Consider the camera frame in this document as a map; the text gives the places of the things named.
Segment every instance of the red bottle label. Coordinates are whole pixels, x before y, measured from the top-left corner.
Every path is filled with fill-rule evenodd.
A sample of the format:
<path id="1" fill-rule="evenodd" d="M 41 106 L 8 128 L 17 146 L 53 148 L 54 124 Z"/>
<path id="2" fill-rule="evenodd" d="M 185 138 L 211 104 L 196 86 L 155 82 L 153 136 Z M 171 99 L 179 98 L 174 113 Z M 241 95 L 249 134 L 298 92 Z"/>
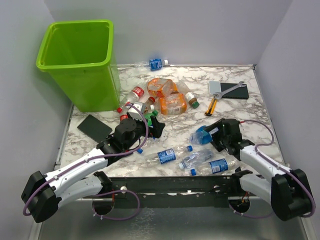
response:
<path id="1" fill-rule="evenodd" d="M 121 116 L 120 116 L 120 122 L 121 122 L 123 119 L 127 119 L 127 118 L 129 118 L 127 114 L 121 115 Z"/>
<path id="2" fill-rule="evenodd" d="M 131 90 L 131 92 L 137 94 L 139 98 L 141 98 L 145 94 L 145 91 L 139 86 L 135 86 L 134 89 Z"/>

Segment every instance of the black phone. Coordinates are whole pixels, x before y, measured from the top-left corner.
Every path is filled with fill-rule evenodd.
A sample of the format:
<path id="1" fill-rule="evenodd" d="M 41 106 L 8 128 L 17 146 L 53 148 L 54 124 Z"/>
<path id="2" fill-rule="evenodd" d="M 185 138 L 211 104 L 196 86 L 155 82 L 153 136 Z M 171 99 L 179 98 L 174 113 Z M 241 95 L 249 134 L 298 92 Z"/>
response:
<path id="1" fill-rule="evenodd" d="M 87 116 L 77 128 L 97 143 L 101 143 L 112 132 L 111 127 L 92 115 Z"/>

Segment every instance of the orange plastic container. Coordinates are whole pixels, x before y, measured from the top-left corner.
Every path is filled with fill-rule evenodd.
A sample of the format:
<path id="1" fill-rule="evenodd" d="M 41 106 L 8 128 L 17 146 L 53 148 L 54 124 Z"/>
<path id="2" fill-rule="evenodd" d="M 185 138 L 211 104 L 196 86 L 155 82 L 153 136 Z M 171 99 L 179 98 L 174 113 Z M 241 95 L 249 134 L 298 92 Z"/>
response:
<path id="1" fill-rule="evenodd" d="M 161 97 L 159 98 L 159 103 L 163 115 L 178 115 L 187 110 L 187 102 L 183 93 Z"/>
<path id="2" fill-rule="evenodd" d="M 153 97 L 164 98 L 174 90 L 174 82 L 166 78 L 154 78 L 148 82 L 148 92 Z"/>

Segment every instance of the plastic bottle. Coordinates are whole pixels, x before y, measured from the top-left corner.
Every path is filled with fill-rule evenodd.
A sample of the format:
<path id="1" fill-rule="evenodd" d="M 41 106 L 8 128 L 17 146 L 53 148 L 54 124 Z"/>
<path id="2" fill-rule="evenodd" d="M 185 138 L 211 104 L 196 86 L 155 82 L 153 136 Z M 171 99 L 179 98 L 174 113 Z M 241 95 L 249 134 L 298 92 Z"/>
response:
<path id="1" fill-rule="evenodd" d="M 147 147 L 151 147 L 152 145 L 154 144 L 157 144 L 159 142 L 159 138 L 155 138 L 155 137 L 148 137 L 148 139 L 146 140 L 145 144 L 143 145 L 143 148 L 147 148 Z M 138 154 L 142 154 L 143 153 L 143 149 L 142 148 L 139 148 L 136 152 Z"/>
<path id="2" fill-rule="evenodd" d="M 135 103 L 137 102 L 146 91 L 147 84 L 145 82 L 140 82 L 137 86 L 135 86 L 119 103 L 119 106 L 116 111 L 121 113 L 125 108 L 126 103 Z"/>
<path id="3" fill-rule="evenodd" d="M 164 164 L 177 158 L 180 158 L 183 154 L 191 152 L 192 146 L 174 146 L 173 148 L 149 154 L 145 157 L 146 165 L 148 167 L 156 166 L 157 164 Z"/>
<path id="4" fill-rule="evenodd" d="M 155 107 L 154 107 L 155 101 L 156 101 L 156 99 L 153 96 L 150 96 L 148 98 L 148 100 L 144 103 L 144 105 L 145 105 L 144 114 L 147 113 L 149 111 L 149 109 L 151 109 L 151 111 L 153 111 L 155 109 Z"/>
<path id="5" fill-rule="evenodd" d="M 206 132 L 204 130 L 206 126 L 201 126 L 198 128 L 194 133 L 191 133 L 189 141 L 191 144 L 199 144 L 204 145 L 211 143 L 213 141 L 212 134 L 214 134 L 216 131 L 218 131 L 218 128 L 214 128 L 210 132 Z"/>
<path id="6" fill-rule="evenodd" d="M 127 107 L 124 107 L 122 112 L 121 112 L 121 115 L 120 115 L 120 122 L 123 120 L 123 119 L 127 119 L 129 118 L 128 115 L 127 115 L 127 112 L 128 112 L 128 108 Z"/>
<path id="7" fill-rule="evenodd" d="M 185 82 L 179 81 L 177 86 L 179 92 L 184 94 L 186 101 L 191 105 L 191 107 L 193 107 L 194 109 L 199 107 L 199 102 L 197 101 L 197 98 L 192 93 L 192 91 L 190 91 L 189 87 L 186 85 Z"/>
<path id="8" fill-rule="evenodd" d="M 159 103 L 163 115 L 178 115 L 187 110 L 187 103 L 183 93 L 161 97 L 159 98 Z"/>
<path id="9" fill-rule="evenodd" d="M 146 114 L 144 115 L 145 119 L 146 119 L 147 122 L 148 122 L 148 126 L 149 126 L 149 127 L 152 125 L 151 116 L 157 116 L 157 115 L 158 115 L 158 111 L 157 111 L 157 110 L 153 110 L 152 112 L 146 113 Z"/>
<path id="10" fill-rule="evenodd" d="M 153 97 L 164 98 L 174 90 L 174 82 L 167 78 L 154 78 L 147 84 L 148 92 Z"/>
<path id="11" fill-rule="evenodd" d="M 149 70 L 151 71 L 160 70 L 165 65 L 168 65 L 168 60 L 161 60 L 160 58 L 134 63 L 134 67 L 142 72 L 149 71 Z"/>
<path id="12" fill-rule="evenodd" d="M 192 153 L 190 156 L 185 157 L 178 165 L 180 169 L 191 169 L 195 166 L 203 164 L 214 156 L 214 153 L 209 149 L 203 149 Z"/>
<path id="13" fill-rule="evenodd" d="M 192 176 L 195 175 L 211 175 L 222 173 L 224 171 L 235 170 L 240 166 L 239 161 L 233 156 L 227 156 L 215 161 L 205 162 L 190 170 Z"/>

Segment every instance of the wrench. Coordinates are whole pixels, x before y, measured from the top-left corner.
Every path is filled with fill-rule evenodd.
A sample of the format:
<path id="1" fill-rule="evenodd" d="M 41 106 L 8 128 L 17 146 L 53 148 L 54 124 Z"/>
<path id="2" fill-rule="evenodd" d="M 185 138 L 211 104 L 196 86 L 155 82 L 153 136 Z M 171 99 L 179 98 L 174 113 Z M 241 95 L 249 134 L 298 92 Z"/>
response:
<path id="1" fill-rule="evenodd" d="M 230 93 L 232 92 L 233 90 L 235 89 L 238 89 L 238 88 L 243 88 L 245 86 L 247 86 L 246 84 L 244 84 L 245 82 L 244 81 L 240 81 L 237 85 L 234 85 L 233 87 L 230 87 L 228 88 L 227 90 L 224 90 L 223 92 L 215 92 L 213 94 L 213 97 L 215 99 L 221 99 L 223 95 L 227 94 L 227 93 Z"/>

